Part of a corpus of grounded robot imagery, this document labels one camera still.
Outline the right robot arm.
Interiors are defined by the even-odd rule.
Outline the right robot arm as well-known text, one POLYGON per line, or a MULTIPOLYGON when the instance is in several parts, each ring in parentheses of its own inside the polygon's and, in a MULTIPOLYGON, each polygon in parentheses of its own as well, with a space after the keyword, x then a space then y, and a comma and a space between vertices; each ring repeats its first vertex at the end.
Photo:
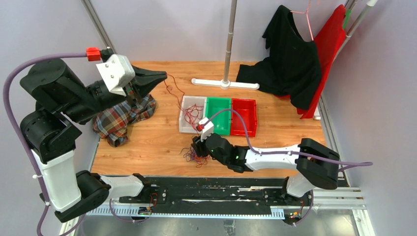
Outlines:
POLYGON ((237 173, 262 169, 297 170, 298 174, 285 179, 281 191, 281 199, 288 205, 294 205, 316 187, 337 188, 339 154, 310 138, 303 138, 300 144, 289 147, 255 148, 234 146, 214 133, 204 140, 194 137, 191 147, 198 157, 209 155, 237 173))

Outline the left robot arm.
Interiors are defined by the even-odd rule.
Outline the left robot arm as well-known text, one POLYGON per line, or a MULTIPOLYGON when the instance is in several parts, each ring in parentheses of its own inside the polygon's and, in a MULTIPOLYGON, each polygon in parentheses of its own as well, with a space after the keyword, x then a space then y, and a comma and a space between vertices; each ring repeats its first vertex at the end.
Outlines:
POLYGON ((108 177, 87 170, 75 171, 76 139, 98 113, 123 101, 146 96, 167 78, 164 71, 133 67, 135 76, 128 96, 110 93, 100 80, 84 86, 62 59, 36 63, 20 84, 35 100, 35 111, 20 129, 41 170, 47 193, 41 198, 55 209, 60 222, 81 216, 106 200, 133 197, 150 199, 151 184, 140 174, 108 177))

